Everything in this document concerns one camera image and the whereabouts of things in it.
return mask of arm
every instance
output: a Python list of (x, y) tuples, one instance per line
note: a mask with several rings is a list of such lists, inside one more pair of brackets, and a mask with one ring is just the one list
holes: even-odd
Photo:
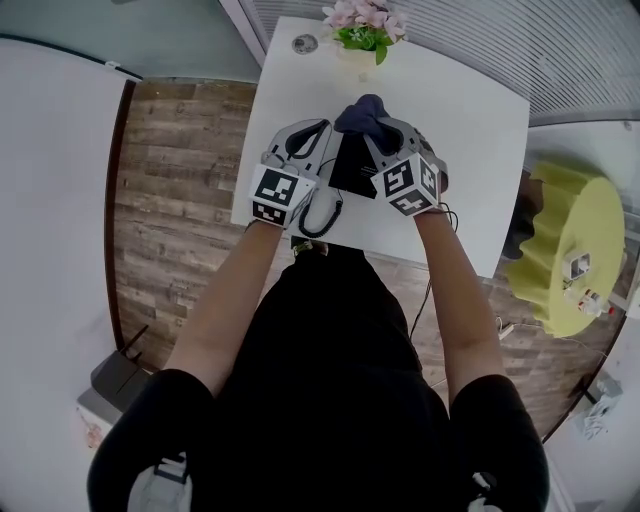
[(485, 375), (505, 375), (495, 319), (478, 276), (444, 214), (414, 217), (424, 243), (444, 347), (449, 402)]
[(231, 374), (282, 229), (254, 222), (198, 299), (165, 365), (197, 377), (216, 396)]

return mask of yellow stool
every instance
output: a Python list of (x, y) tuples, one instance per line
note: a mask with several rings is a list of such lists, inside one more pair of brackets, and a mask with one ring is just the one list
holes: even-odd
[(516, 297), (533, 303), (534, 316), (555, 337), (572, 336), (595, 318), (565, 298), (562, 272), (567, 254), (591, 255), (591, 268), (574, 281), (572, 293), (588, 289), (611, 295), (624, 251), (624, 215), (611, 182), (593, 170), (539, 162), (531, 179), (542, 181), (542, 211), (533, 219), (533, 238), (520, 244), (522, 258), (507, 265)]

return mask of table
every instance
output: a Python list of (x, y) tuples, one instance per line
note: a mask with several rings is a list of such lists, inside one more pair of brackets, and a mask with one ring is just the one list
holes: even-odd
[(602, 174), (541, 161), (531, 179), (542, 181), (542, 211), (533, 219), (533, 238), (520, 244), (523, 256), (507, 266), (516, 297), (533, 303), (534, 316), (555, 337), (572, 336), (596, 317), (579, 311), (564, 296), (564, 257), (589, 252), (591, 269), (572, 288), (609, 297), (624, 251), (624, 214), (613, 184)]
[[(337, 57), (335, 43), (321, 40), (322, 23), (281, 17), (256, 93), (242, 151), (231, 221), (251, 220), (247, 195), (254, 168), (276, 132), (294, 122), (331, 122), (366, 93), (378, 94), (386, 110), (418, 128), (449, 168), (443, 195), (459, 217), (458, 236), (476, 272), (493, 276), (518, 190), (529, 119), (529, 102), (490, 78), (438, 53), (402, 42), (389, 48), (382, 66), (361, 82)], [(313, 34), (319, 48), (298, 55), (292, 41)], [(325, 160), (337, 154), (342, 135), (334, 132)], [(333, 211), (335, 194), (326, 183), (307, 219), (315, 228)], [(344, 208), (321, 240), (378, 255), (426, 262), (411, 219), (382, 201), (344, 193)], [(300, 236), (295, 226), (292, 235)]]

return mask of black fabric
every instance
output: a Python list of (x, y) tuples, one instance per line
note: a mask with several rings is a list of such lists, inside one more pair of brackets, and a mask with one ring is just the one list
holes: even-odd
[(346, 135), (369, 135), (384, 154), (398, 151), (400, 141), (388, 128), (378, 123), (379, 117), (389, 117), (380, 96), (365, 94), (354, 105), (349, 105), (340, 114), (334, 128)]
[(547, 467), (513, 384), (465, 387), (451, 419), (422, 379), (395, 297), (360, 251), (306, 251), (256, 311), (214, 400), (180, 371), (154, 375), (101, 445), (95, 512), (126, 510), (136, 475), (186, 451), (192, 510), (393, 504), (466, 510), (495, 477), (505, 512), (544, 510)]

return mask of flower pot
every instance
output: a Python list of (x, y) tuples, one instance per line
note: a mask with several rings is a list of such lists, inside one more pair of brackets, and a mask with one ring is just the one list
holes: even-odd
[(366, 50), (347, 50), (338, 43), (336, 47), (338, 59), (345, 64), (349, 73), (355, 73), (361, 82), (366, 82), (376, 67), (376, 52)]

